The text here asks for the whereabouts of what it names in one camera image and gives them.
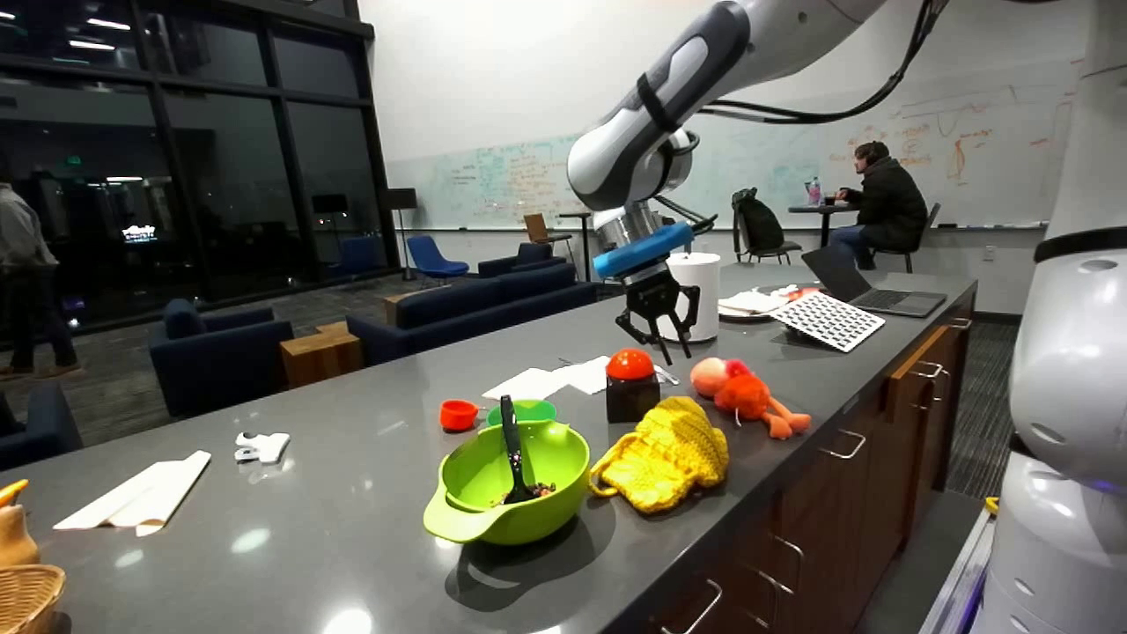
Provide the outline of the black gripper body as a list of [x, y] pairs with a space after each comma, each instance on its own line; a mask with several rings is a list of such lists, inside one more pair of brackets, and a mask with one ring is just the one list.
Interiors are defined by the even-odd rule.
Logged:
[[696, 284], [679, 284], [669, 271], [657, 271], [628, 288], [628, 308], [617, 324], [636, 340], [654, 340], [657, 319], [669, 319], [677, 337], [687, 337], [696, 324], [696, 307]]

